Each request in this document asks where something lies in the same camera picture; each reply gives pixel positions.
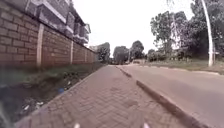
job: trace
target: road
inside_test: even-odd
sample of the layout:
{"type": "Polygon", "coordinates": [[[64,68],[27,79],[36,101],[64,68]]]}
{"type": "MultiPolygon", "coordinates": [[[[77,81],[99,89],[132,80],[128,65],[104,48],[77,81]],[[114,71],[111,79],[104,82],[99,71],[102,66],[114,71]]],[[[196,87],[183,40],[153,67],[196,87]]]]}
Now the road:
{"type": "Polygon", "coordinates": [[[224,128],[224,76],[137,65],[122,69],[199,121],[224,128]]]}

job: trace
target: fence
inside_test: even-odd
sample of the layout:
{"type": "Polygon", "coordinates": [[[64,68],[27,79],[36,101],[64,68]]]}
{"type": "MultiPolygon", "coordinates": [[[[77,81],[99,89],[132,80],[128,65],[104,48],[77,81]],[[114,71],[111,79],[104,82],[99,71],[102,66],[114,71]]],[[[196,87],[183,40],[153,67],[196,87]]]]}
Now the fence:
{"type": "Polygon", "coordinates": [[[92,63],[96,53],[0,1],[0,66],[92,63]]]}

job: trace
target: brick sidewalk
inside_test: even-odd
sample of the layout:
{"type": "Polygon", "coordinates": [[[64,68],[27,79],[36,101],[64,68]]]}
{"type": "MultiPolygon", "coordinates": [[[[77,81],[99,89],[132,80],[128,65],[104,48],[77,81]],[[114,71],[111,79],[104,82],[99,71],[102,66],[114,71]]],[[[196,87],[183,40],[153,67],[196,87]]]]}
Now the brick sidewalk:
{"type": "Polygon", "coordinates": [[[16,128],[185,128],[114,66],[106,66],[56,97],[16,128]]]}

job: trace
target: lawn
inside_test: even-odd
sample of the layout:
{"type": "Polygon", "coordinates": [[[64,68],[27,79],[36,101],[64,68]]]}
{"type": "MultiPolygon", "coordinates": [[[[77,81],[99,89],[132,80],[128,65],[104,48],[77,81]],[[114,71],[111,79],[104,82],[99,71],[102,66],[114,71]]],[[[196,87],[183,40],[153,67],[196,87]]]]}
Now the lawn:
{"type": "Polygon", "coordinates": [[[224,62],[216,61],[212,67],[208,67],[208,61],[205,60],[191,60],[186,61],[156,61],[147,63],[149,66],[182,68],[189,71],[209,71],[217,72],[224,75],[224,62]]]}

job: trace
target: sky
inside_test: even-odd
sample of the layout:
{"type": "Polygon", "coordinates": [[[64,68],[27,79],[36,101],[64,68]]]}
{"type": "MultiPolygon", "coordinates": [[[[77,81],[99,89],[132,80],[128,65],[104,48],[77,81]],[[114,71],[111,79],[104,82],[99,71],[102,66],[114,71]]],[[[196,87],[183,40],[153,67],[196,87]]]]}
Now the sky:
{"type": "Polygon", "coordinates": [[[174,0],[175,4],[169,8],[166,0],[73,0],[83,21],[90,24],[88,46],[109,42],[111,55],[116,46],[130,48],[136,40],[143,43],[145,53],[155,49],[151,18],[171,9],[184,11],[190,19],[193,15],[191,1],[174,0]]]}

